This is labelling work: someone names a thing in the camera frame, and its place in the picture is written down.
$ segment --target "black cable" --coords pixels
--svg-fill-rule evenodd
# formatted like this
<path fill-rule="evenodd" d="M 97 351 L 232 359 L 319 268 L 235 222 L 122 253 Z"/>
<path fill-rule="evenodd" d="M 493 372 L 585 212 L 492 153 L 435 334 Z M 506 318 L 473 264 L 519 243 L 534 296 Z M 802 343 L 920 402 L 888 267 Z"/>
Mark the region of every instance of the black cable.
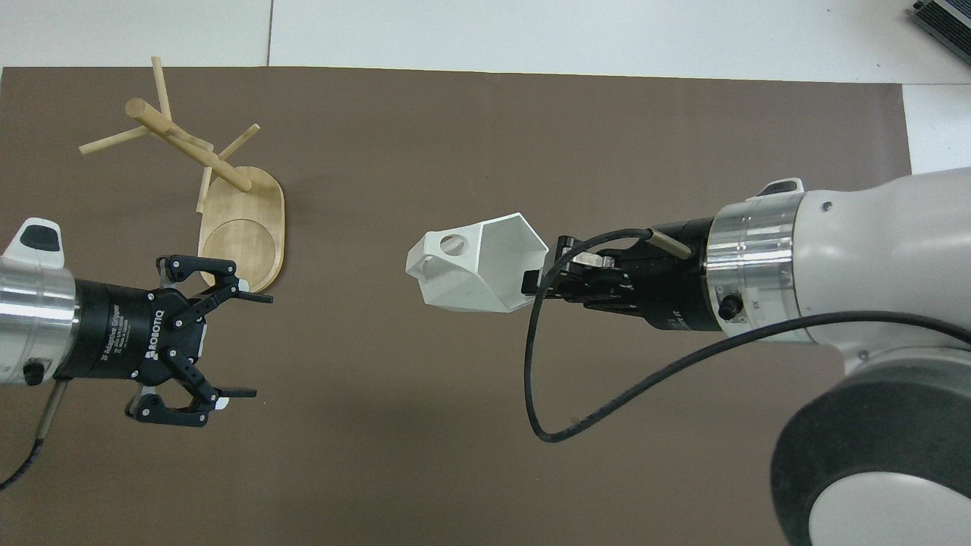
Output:
<path fill-rule="evenodd" d="M 37 438 L 34 440 L 34 447 L 30 448 L 30 455 L 27 456 L 21 464 L 20 468 L 17 469 L 9 478 L 0 483 L 0 491 L 9 488 L 14 484 L 15 481 L 20 479 L 20 476 L 27 471 L 27 468 L 37 459 L 37 456 L 41 454 L 41 448 L 44 447 L 44 438 Z"/>
<path fill-rule="evenodd" d="M 30 454 L 20 464 L 20 468 L 0 483 L 0 491 L 9 488 L 14 482 L 19 480 L 20 476 L 27 471 L 27 468 L 30 468 L 30 465 L 37 460 L 37 456 L 41 454 L 41 448 L 44 447 L 44 440 L 48 437 L 50 425 L 53 423 L 54 414 L 57 413 L 58 406 L 60 406 L 61 398 L 64 397 L 64 391 L 67 390 L 68 382 L 69 380 L 66 379 L 58 379 L 54 382 L 54 387 L 50 390 L 50 396 L 48 396 L 48 403 L 44 406 L 44 413 L 41 414 L 41 422 L 37 424 L 37 432 L 34 434 L 34 446 L 30 448 Z"/>
<path fill-rule="evenodd" d="M 911 326 L 919 326 L 940 333 L 949 335 L 955 339 L 958 339 L 964 343 L 971 345 L 971 331 L 962 328 L 960 326 L 946 323 L 937 319 L 932 319 L 929 317 L 924 317 L 921 315 L 914 315 L 910 313 L 894 313 L 889 311 L 847 311 L 839 313 L 823 313 L 819 315 L 810 315 L 808 317 L 800 317 L 797 319 L 791 319 L 788 321 L 783 321 L 777 324 L 770 324 L 761 328 L 757 328 L 727 339 L 723 339 L 718 343 L 713 343 L 708 347 L 704 347 L 687 355 L 685 357 L 679 358 L 674 362 L 668 364 L 667 366 L 655 371 L 648 377 L 644 378 L 642 381 L 627 389 L 619 396 L 611 400 L 610 402 L 604 404 L 600 409 L 594 411 L 593 413 L 587 415 L 581 421 L 560 430 L 559 432 L 547 432 L 539 423 L 539 419 L 536 416 L 536 407 L 533 403 L 533 378 L 532 378 L 532 367 L 533 367 L 533 345 L 536 341 L 536 328 L 539 323 L 540 309 L 543 305 L 544 296 L 549 290 L 553 278 L 559 274 L 563 267 L 571 260 L 574 256 L 581 252 L 588 251 L 593 247 L 608 243 L 610 241 L 616 241 L 618 239 L 627 239 L 631 237 L 636 237 L 640 239 L 650 239 L 653 236 L 653 232 L 649 229 L 620 229 L 618 231 L 611 231 L 609 233 L 604 233 L 596 237 L 587 239 L 583 243 L 579 243 L 568 252 L 564 253 L 550 268 L 549 271 L 543 276 L 540 281 L 539 287 L 536 290 L 536 298 L 533 300 L 533 310 L 529 316 L 529 329 L 526 332 L 526 351 L 523 360 L 523 382 L 525 390 L 526 399 L 526 415 L 529 418 L 529 424 L 533 428 L 533 432 L 536 436 L 543 440 L 544 442 L 561 442 L 567 438 L 575 436 L 580 432 L 592 427 L 608 415 L 614 413 L 620 407 L 638 394 L 650 389 L 654 385 L 664 381 L 665 379 L 671 377 L 672 375 L 684 370 L 685 368 L 700 362 L 706 358 L 713 357 L 719 353 L 723 353 L 730 349 L 745 345 L 747 343 L 752 343 L 759 339 L 764 339 L 766 337 L 771 337 L 780 333 L 785 333 L 788 331 L 807 328 L 811 326 L 819 326 L 823 324 L 839 324 L 839 323 L 895 323 L 895 324 L 906 324 Z"/>

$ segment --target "wooden base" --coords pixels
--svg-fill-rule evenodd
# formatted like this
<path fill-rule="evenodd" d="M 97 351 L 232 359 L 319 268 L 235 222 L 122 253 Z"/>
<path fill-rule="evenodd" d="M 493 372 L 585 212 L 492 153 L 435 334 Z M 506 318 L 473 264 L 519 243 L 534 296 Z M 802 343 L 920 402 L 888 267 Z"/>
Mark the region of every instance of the wooden base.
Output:
<path fill-rule="evenodd" d="M 285 206 L 280 184 L 256 167 L 236 167 L 252 180 L 243 193 L 222 178 L 209 186 L 199 227 L 199 255 L 232 259 L 250 291 L 270 286 L 284 265 Z M 213 283 L 208 275 L 206 282 Z"/>

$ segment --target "white 3d-printed part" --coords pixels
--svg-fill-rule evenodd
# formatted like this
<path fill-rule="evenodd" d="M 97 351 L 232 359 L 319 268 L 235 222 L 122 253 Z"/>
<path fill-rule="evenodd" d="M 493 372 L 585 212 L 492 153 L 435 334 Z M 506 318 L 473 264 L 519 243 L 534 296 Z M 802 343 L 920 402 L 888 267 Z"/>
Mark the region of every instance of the white 3d-printed part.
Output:
<path fill-rule="evenodd" d="M 533 297 L 522 274 L 542 269 L 549 248 L 514 213 L 445 231 L 429 231 L 408 252 L 405 272 L 428 305 L 452 311 L 510 313 Z"/>

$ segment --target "robotiq logo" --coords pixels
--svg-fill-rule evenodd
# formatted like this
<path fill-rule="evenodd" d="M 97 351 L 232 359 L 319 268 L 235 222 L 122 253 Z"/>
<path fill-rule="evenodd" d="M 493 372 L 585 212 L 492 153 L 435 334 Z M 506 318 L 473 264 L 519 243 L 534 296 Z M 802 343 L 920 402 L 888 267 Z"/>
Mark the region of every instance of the robotiq logo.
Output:
<path fill-rule="evenodd" d="M 165 311 L 159 309 L 155 311 L 155 318 L 151 321 L 151 333 L 149 334 L 149 350 L 145 353 L 145 358 L 151 358 L 152 360 L 158 360 L 158 334 L 162 331 L 162 317 L 165 317 Z"/>

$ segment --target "white floor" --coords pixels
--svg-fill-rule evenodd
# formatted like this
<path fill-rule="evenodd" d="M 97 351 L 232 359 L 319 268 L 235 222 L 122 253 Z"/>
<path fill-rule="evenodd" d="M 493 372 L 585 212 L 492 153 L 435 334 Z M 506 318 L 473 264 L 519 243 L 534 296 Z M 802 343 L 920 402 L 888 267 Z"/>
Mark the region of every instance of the white floor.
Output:
<path fill-rule="evenodd" d="M 900 83 L 914 172 L 969 166 L 971 66 L 917 29 L 907 19 L 909 6 L 898 0 L 0 0 L 0 67 L 147 66 L 160 55 L 168 66 Z"/>

